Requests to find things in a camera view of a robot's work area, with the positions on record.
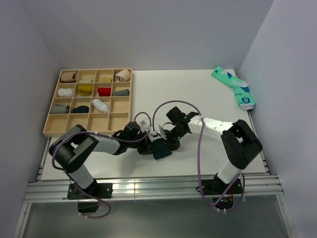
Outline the dark grey rolled sock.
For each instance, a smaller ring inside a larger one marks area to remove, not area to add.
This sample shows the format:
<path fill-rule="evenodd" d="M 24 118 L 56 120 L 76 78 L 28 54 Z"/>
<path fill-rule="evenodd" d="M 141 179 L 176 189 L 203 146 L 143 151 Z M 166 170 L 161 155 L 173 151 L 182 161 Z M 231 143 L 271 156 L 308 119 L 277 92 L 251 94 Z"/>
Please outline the dark grey rolled sock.
<path fill-rule="evenodd" d="M 113 92 L 112 95 L 115 97 L 121 97 L 121 96 L 125 97 L 130 95 L 130 91 L 129 89 L 123 89 L 123 90 Z"/>

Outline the cream brown rolled sock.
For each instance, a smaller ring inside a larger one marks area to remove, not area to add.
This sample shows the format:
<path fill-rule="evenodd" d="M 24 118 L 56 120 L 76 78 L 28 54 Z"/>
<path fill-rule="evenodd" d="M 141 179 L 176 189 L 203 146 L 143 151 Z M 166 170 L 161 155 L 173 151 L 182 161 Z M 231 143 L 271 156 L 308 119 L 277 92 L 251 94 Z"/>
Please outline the cream brown rolled sock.
<path fill-rule="evenodd" d="M 127 82 L 130 80 L 130 78 L 131 78 L 131 73 L 127 69 L 121 70 L 114 75 L 115 82 Z"/>

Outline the dark navy rolled sock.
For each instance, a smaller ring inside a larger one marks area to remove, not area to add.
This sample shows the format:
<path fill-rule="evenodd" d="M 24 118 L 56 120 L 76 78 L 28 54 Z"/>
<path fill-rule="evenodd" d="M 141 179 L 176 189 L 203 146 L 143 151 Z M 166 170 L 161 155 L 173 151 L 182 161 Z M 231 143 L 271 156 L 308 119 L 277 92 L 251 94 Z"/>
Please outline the dark navy rolled sock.
<path fill-rule="evenodd" d="M 73 114 L 86 114 L 89 112 L 88 106 L 78 106 L 72 109 Z"/>

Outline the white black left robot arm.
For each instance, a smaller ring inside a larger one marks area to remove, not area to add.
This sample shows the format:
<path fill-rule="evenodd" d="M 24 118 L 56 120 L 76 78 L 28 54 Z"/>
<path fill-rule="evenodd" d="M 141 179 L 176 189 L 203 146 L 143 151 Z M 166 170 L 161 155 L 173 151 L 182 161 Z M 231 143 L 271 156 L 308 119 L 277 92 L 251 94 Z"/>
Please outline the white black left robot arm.
<path fill-rule="evenodd" d="M 77 124 L 50 146 L 49 154 L 54 157 L 52 165 L 58 162 L 58 169 L 79 185 L 79 193 L 91 198 L 96 194 L 97 182 L 84 165 L 89 155 L 94 151 L 120 155 L 128 148 L 136 149 L 141 155 L 153 152 L 147 132 L 135 122 L 129 122 L 113 135 L 89 132 Z"/>

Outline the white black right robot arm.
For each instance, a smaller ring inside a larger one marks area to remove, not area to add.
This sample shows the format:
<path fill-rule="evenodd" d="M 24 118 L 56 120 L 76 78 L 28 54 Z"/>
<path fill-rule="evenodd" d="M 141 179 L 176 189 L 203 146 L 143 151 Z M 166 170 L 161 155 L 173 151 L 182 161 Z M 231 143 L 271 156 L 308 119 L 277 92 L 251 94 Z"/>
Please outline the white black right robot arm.
<path fill-rule="evenodd" d="M 219 121 L 197 112 L 185 114 L 178 107 L 172 108 L 166 116 L 174 126 L 172 130 L 164 131 L 165 144 L 170 151 L 177 150 L 180 139 L 188 133 L 202 134 L 222 142 L 228 161 L 215 176 L 214 187 L 219 193 L 226 193 L 232 180 L 263 150 L 255 133 L 242 119 Z"/>

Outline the mustard yellow rolled sock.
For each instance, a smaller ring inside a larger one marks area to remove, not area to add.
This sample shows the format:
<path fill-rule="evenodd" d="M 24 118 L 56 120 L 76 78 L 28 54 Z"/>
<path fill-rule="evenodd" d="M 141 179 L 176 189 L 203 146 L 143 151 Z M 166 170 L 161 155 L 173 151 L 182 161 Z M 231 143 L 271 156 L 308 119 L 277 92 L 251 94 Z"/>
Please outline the mustard yellow rolled sock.
<path fill-rule="evenodd" d="M 93 85 L 78 85 L 77 90 L 78 95 L 89 96 L 92 94 Z"/>

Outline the red rolled sock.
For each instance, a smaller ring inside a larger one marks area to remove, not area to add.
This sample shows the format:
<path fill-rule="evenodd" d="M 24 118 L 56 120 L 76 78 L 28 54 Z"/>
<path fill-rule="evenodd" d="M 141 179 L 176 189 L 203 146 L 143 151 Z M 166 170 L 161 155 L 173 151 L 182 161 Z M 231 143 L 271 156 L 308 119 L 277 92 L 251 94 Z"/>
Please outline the red rolled sock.
<path fill-rule="evenodd" d="M 111 96 L 111 88 L 99 87 L 97 89 L 97 93 L 99 97 L 110 97 Z"/>

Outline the white sock black stripes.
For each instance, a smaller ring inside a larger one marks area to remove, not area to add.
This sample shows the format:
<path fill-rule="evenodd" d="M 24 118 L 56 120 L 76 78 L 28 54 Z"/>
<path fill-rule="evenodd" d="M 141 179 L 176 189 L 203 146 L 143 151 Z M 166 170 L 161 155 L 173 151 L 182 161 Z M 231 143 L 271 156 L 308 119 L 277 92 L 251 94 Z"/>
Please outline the white sock black stripes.
<path fill-rule="evenodd" d="M 102 102 L 100 99 L 93 99 L 92 105 L 100 112 L 100 113 L 108 113 L 109 107 L 107 104 Z"/>

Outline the mint green patterned sock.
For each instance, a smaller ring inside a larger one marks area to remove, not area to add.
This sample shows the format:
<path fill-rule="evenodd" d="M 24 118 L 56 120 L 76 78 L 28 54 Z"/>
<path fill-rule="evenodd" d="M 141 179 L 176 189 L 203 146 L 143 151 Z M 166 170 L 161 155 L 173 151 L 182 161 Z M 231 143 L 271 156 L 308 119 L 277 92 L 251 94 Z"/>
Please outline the mint green patterned sock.
<path fill-rule="evenodd" d="M 255 107 L 256 102 L 251 97 L 249 86 L 244 80 L 237 78 L 220 66 L 217 66 L 211 75 L 233 89 L 235 100 L 241 109 L 248 111 Z"/>

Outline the dark green reindeer sock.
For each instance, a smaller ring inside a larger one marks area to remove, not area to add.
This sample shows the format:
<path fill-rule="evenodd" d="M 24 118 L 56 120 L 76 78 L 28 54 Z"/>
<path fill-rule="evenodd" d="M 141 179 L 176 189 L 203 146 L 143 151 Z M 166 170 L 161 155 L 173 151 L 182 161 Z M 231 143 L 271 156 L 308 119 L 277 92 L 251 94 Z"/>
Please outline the dark green reindeer sock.
<path fill-rule="evenodd" d="M 152 142 L 153 158 L 160 160 L 171 155 L 171 151 L 166 148 L 162 139 L 156 139 Z"/>

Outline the wooden compartment tray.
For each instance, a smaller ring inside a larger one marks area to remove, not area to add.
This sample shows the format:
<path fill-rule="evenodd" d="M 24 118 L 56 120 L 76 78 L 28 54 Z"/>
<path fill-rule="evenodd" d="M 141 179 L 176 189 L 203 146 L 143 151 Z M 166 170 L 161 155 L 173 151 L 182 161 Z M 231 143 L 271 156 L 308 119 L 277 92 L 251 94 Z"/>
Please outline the wooden compartment tray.
<path fill-rule="evenodd" d="M 114 75 L 127 69 L 131 73 L 131 78 L 127 82 L 115 82 Z M 61 83 L 60 76 L 63 72 L 77 72 L 77 78 L 72 83 Z M 109 69 L 63 69 L 61 70 L 54 90 L 53 99 L 49 113 L 43 129 L 46 137 L 60 136 L 68 132 L 72 127 L 79 124 L 89 131 L 97 131 L 102 134 L 113 134 L 122 129 L 131 119 L 132 105 L 132 69 L 130 68 L 109 68 Z M 92 79 L 92 83 L 79 83 L 81 79 Z M 78 95 L 78 85 L 93 85 L 92 94 L 89 96 Z M 99 87 L 111 88 L 110 97 L 99 97 L 97 89 Z M 73 97 L 59 97 L 57 91 L 60 88 L 73 89 Z M 129 89 L 129 96 L 115 97 L 113 92 Z M 108 113 L 100 113 L 93 105 L 93 99 L 100 99 L 108 105 Z M 55 104 L 69 105 L 67 114 L 51 114 L 51 107 Z M 78 106 L 88 106 L 89 112 L 86 114 L 73 114 L 72 109 Z"/>

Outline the beige rolled sock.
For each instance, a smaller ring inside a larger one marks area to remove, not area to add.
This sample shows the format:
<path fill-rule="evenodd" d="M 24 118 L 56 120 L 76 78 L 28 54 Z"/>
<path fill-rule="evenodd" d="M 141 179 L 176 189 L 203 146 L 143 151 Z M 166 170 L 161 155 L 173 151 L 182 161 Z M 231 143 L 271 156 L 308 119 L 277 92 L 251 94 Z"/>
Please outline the beige rolled sock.
<path fill-rule="evenodd" d="M 75 82 L 77 78 L 77 72 L 70 71 L 70 72 L 63 72 L 60 76 L 61 83 L 72 83 Z"/>

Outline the white rolled sock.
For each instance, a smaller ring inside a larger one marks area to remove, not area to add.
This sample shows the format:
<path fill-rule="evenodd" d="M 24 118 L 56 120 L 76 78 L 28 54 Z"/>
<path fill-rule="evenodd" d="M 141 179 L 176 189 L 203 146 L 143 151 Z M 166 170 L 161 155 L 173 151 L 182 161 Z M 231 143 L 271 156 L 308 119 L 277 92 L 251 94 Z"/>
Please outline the white rolled sock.
<path fill-rule="evenodd" d="M 73 89 L 71 89 L 71 88 L 60 88 L 60 89 L 58 89 L 58 91 L 57 91 L 57 95 L 59 96 L 59 97 L 66 97 L 66 98 L 68 98 L 68 97 L 73 97 L 73 93 L 74 93 L 74 91 L 73 91 Z"/>

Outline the pale green rolled sock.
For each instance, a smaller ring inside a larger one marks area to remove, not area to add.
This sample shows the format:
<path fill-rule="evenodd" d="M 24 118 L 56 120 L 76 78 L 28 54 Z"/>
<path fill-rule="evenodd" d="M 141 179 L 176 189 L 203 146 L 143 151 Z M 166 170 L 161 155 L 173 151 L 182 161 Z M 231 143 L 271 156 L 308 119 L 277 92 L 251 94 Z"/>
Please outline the pale green rolled sock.
<path fill-rule="evenodd" d="M 79 83 L 92 83 L 93 80 L 92 79 L 81 79 L 79 80 Z"/>

